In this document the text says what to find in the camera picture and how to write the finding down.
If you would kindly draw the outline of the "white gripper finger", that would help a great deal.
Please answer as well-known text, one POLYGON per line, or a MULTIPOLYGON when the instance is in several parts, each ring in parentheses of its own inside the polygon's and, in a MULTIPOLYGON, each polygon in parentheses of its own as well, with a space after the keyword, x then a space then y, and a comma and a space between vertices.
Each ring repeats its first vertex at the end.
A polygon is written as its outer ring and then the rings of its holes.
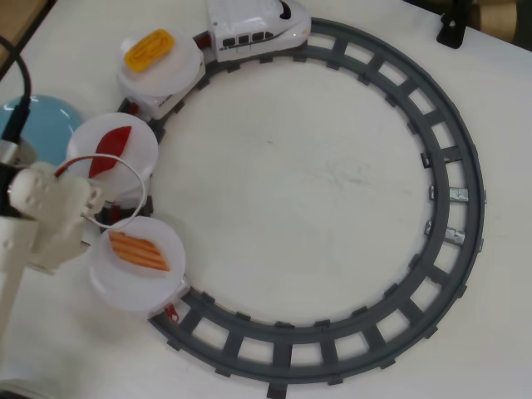
POLYGON ((31 267, 54 274, 62 264, 84 254, 88 247, 83 241, 81 220, 57 226, 42 224, 32 247, 31 267))

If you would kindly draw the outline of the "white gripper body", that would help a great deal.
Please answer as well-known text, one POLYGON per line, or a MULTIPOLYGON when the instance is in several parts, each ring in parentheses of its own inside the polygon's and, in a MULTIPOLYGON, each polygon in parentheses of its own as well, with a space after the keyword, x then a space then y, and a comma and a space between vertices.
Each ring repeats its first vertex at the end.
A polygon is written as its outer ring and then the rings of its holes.
POLYGON ((7 190, 9 204, 46 227, 72 227, 101 211, 104 190, 89 180, 37 162, 18 171, 7 190))

